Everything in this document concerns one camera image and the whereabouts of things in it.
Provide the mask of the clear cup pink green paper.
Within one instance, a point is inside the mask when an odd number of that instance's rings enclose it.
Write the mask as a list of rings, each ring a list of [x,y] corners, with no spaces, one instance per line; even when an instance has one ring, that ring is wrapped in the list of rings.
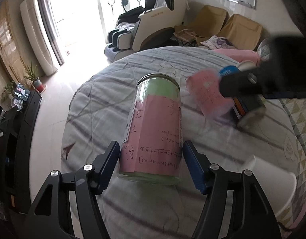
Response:
[[[182,112],[180,86],[172,77],[151,73],[135,91],[119,157],[120,177],[174,185],[180,181]]]

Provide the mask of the pink plastic cup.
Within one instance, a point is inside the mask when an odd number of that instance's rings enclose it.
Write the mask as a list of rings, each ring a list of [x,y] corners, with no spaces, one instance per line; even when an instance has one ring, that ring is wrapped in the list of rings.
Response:
[[[188,92],[208,119],[216,119],[225,115],[234,105],[231,98],[225,98],[221,95],[220,80],[221,75],[214,68],[206,68],[187,78]]]

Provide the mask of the white paper cup far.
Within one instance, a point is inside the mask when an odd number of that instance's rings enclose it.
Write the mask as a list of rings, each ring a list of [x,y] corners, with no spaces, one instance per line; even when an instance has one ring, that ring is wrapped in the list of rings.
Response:
[[[240,71],[248,71],[257,68],[257,66],[253,61],[242,61],[238,64],[237,68]]]

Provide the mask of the white paper cup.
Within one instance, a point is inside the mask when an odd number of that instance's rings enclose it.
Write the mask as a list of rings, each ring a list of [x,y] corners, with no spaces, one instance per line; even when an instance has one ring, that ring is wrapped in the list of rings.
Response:
[[[240,172],[244,170],[255,175],[278,217],[291,204],[297,186],[296,175],[254,155],[240,168]]]
[[[242,61],[238,64],[237,68],[240,71],[248,71],[257,68],[257,66],[253,61]]]

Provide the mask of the white paper cup near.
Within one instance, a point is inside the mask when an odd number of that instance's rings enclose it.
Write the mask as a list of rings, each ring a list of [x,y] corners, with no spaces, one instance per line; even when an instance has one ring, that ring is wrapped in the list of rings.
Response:
[[[278,217],[291,204],[297,186],[296,175],[254,155],[240,168],[240,172],[244,170],[255,175]]]

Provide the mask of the patterned quilt cover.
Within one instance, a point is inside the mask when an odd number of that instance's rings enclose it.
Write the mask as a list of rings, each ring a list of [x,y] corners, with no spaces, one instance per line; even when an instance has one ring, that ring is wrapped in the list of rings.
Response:
[[[279,49],[280,63],[290,68],[288,72],[295,78],[295,84],[306,88],[306,38],[264,39],[257,48],[262,61],[271,59],[272,46]],[[294,198],[291,206],[280,215],[281,233],[282,238],[306,238],[306,98],[280,99],[280,103],[298,140],[300,158]]]

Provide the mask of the pink towel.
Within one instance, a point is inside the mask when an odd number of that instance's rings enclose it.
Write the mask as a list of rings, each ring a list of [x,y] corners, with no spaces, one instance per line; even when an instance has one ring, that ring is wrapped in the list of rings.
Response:
[[[214,52],[228,56],[239,63],[252,61],[255,65],[258,65],[261,61],[259,55],[253,50],[215,49]]]

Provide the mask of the tan covered sofa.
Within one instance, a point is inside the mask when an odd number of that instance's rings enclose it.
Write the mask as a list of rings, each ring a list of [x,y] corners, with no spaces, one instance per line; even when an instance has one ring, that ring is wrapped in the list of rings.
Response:
[[[260,41],[262,25],[240,14],[228,16],[224,9],[205,5],[196,18],[187,25],[176,26],[174,36],[182,45],[216,47],[211,41],[228,41],[240,50],[254,50]]]

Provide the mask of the striped grey tablecloth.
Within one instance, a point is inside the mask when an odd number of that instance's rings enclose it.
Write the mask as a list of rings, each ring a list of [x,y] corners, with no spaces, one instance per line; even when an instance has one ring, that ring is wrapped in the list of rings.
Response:
[[[241,189],[217,179],[253,172],[255,190],[244,223],[247,238],[280,238],[278,224],[292,225],[306,198],[306,157],[292,126],[290,107],[258,99],[239,121],[218,81],[236,59],[203,48],[145,50],[110,64],[75,93],[63,135],[62,169],[74,172],[109,238],[222,237],[236,220]],[[270,216],[262,217],[262,200]],[[202,209],[222,216],[199,232]]]

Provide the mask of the purple patterned pillow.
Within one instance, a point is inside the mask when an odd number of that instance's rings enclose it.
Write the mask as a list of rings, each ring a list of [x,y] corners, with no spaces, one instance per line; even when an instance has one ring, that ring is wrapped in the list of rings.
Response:
[[[207,49],[216,50],[216,49],[236,49],[236,47],[229,42],[225,37],[218,37],[213,35],[209,39],[200,42],[202,46],[205,46]]]

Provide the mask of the black TV cabinet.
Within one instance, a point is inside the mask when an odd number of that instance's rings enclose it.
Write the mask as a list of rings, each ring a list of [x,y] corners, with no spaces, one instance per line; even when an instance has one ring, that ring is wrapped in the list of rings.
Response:
[[[0,202],[21,214],[31,206],[30,150],[41,100],[38,92],[30,93],[22,110],[14,107],[0,121]]]

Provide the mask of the framed photo on cabinet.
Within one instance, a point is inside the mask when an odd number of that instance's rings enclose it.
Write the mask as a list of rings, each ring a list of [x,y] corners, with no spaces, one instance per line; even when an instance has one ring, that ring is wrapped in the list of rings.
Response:
[[[21,83],[18,83],[14,93],[16,96],[21,97],[23,101],[27,101],[30,95],[30,90],[26,89]]]

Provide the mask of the small potted plant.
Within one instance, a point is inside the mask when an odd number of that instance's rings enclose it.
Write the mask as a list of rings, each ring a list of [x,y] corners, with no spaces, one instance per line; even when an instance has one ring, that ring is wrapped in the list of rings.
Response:
[[[11,97],[14,96],[15,88],[16,88],[16,83],[13,80],[9,81],[7,85],[4,86],[3,91],[1,93],[2,102],[5,102],[7,99],[9,99],[9,96]]]

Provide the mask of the white massage chair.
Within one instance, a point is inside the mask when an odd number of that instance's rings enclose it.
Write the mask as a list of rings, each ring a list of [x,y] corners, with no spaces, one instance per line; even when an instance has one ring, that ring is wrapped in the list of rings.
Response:
[[[115,29],[108,33],[105,56],[115,62],[133,53],[167,44],[175,27],[182,25],[187,10],[187,0],[145,0],[145,6],[118,17]]]

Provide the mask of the white standing air conditioner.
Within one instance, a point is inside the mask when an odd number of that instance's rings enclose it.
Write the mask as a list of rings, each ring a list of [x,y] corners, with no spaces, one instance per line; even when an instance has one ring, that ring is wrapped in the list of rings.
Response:
[[[38,0],[23,0],[20,11],[26,35],[42,70],[46,76],[55,74],[59,64],[43,24]]]

